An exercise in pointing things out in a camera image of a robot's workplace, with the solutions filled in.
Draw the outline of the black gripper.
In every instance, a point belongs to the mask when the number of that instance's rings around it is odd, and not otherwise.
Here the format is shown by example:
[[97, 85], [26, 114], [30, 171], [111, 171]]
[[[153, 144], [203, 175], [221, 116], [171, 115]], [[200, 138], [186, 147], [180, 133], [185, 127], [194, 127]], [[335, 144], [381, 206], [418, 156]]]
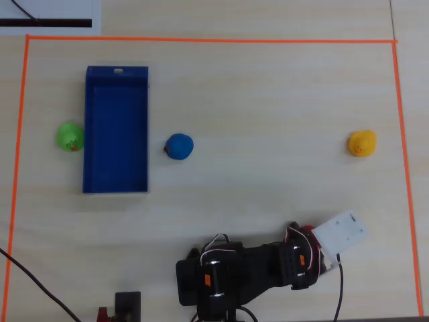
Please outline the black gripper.
[[292, 246], [297, 255], [298, 269], [309, 279], [318, 279], [327, 271], [321, 246], [315, 238], [314, 226], [299, 226], [295, 221], [288, 223], [285, 244]]

